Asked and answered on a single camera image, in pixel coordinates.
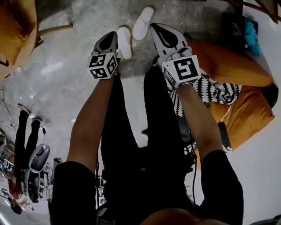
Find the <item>wooden furniture leg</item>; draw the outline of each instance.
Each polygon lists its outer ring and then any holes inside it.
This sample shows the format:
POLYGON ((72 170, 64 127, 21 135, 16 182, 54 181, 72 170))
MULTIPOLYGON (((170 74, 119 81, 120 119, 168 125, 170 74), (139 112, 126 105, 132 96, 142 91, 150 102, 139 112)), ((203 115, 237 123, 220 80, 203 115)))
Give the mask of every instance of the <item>wooden furniture leg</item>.
POLYGON ((71 28, 73 28, 72 23, 68 24, 68 25, 63 25, 63 26, 56 26, 56 27, 52 27, 52 28, 48 28, 48 29, 38 31, 38 36, 44 36, 44 35, 52 33, 52 32, 65 30, 65 29, 71 29, 71 28))

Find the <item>forearm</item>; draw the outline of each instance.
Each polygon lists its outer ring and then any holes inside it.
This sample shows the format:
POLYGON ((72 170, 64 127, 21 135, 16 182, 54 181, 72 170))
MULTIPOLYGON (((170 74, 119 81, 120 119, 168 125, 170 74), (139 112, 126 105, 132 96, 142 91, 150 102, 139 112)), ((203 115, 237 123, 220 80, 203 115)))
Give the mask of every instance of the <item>forearm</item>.
POLYGON ((198 146, 200 160, 211 151, 222 150, 219 127, 192 85, 177 89, 187 123, 198 146))
POLYGON ((114 76, 100 80, 82 107, 72 128, 67 161, 76 161, 95 171, 97 151, 110 99, 114 76))

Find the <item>tile floor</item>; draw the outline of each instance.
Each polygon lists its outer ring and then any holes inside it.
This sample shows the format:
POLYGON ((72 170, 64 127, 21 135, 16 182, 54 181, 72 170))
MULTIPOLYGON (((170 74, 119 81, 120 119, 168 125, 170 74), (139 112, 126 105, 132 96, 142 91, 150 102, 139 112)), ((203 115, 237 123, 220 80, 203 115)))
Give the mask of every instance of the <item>tile floor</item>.
MULTIPOLYGON (((5 91, 5 102, 18 124, 17 104, 27 106, 33 115, 41 116, 46 128, 44 142, 51 148, 51 157, 66 159, 73 122, 91 94, 97 81, 86 72, 86 60, 95 42, 120 25, 133 28, 134 22, 146 5, 153 5, 156 13, 153 22, 165 23, 186 31, 196 39, 220 41, 221 14, 231 11, 229 4, 208 0, 42 0, 39 1, 40 29, 73 22, 74 28, 45 36, 44 43, 36 48, 29 62, 15 76, 5 79, 0 88, 5 91)), ((144 40, 133 40, 134 57, 121 61, 126 108, 133 133, 139 146, 145 146, 147 127, 143 81, 157 52, 150 33, 144 40)), ((12 141, 16 131, 2 102, 0 127, 12 141)), ((43 141, 40 131, 38 144, 43 141)))

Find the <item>slipper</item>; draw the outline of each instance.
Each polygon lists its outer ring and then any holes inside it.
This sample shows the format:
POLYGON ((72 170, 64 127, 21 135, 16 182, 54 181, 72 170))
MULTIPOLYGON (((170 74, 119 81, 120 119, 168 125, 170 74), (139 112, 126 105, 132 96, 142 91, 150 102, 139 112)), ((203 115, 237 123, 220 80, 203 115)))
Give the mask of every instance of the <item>slipper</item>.
POLYGON ((118 48, 122 52, 124 59, 130 59, 133 56, 132 50, 132 35, 131 30, 126 26, 121 26, 117 29, 118 48))
POLYGON ((140 14, 133 27, 133 37, 136 40, 142 40, 145 38, 154 12, 155 10, 151 6, 147 6, 143 9, 142 13, 140 14))

